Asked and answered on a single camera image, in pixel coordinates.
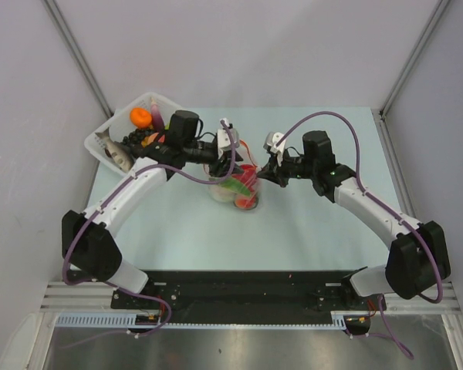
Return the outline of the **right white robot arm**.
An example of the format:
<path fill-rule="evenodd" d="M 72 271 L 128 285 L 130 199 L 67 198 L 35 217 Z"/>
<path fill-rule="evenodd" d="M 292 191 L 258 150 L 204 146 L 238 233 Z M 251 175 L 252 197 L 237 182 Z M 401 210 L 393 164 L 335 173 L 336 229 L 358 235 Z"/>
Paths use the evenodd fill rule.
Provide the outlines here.
<path fill-rule="evenodd" d="M 291 179 L 310 180 L 316 193 L 348 210 L 369 227 L 389 250 L 387 263 L 362 267 L 345 278 L 340 299 L 349 309 L 358 309 L 375 294 L 395 293 L 410 300 L 423 297 L 428 288 L 443 298 L 443 281 L 451 273 L 442 227 L 426 224 L 389 207 L 363 186 L 357 173 L 337 163 L 330 138 L 324 131 L 303 135 L 302 154 L 290 156 L 282 133 L 270 133 L 264 148 L 269 161 L 259 171 L 263 180 L 286 187 Z"/>

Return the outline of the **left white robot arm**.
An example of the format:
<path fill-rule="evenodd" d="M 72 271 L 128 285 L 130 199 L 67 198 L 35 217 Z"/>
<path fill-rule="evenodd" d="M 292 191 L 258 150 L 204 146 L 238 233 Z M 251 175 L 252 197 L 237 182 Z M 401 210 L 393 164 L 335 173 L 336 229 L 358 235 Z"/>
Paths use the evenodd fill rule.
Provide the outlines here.
<path fill-rule="evenodd" d="M 211 142 L 196 135 L 202 125 L 197 113 L 175 111 L 166 130 L 146 146 L 133 146 L 135 163 L 110 193 L 81 213 L 70 210 L 63 216 L 62 277 L 66 284 L 74 283 L 68 272 L 76 267 L 83 272 L 79 283 L 95 280 L 128 291 L 127 297 L 139 308 L 154 302 L 155 290 L 147 284 L 149 277 L 123 259 L 115 236 L 141 201 L 173 175 L 198 181 L 183 171 L 187 163 L 208 166 L 208 185 L 226 181 L 237 170 L 239 138 L 233 125 L 221 119 Z"/>

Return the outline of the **clear orange zip top bag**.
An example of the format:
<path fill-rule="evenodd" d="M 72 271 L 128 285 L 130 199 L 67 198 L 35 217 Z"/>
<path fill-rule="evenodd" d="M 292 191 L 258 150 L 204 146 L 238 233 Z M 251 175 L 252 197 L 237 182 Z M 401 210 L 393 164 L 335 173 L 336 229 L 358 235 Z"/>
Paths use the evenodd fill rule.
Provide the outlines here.
<path fill-rule="evenodd" d="M 237 150 L 243 161 L 238 162 L 241 173 L 234 173 L 225 182 L 209 185 L 210 196 L 219 203 L 230 204 L 239 210 L 254 210 L 259 205 L 259 170 L 254 156 L 244 140 L 239 140 Z"/>

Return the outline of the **red watermelon slice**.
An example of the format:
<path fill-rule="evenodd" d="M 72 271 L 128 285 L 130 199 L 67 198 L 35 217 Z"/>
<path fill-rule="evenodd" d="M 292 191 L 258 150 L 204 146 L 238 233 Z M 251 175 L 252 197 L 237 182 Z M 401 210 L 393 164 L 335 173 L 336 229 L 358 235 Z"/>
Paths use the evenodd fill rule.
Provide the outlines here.
<path fill-rule="evenodd" d="M 219 186 L 233 193 L 250 197 L 257 191 L 257 167 L 249 164 L 242 164 L 240 167 L 242 168 L 241 173 L 232 174 L 227 180 L 221 182 Z"/>

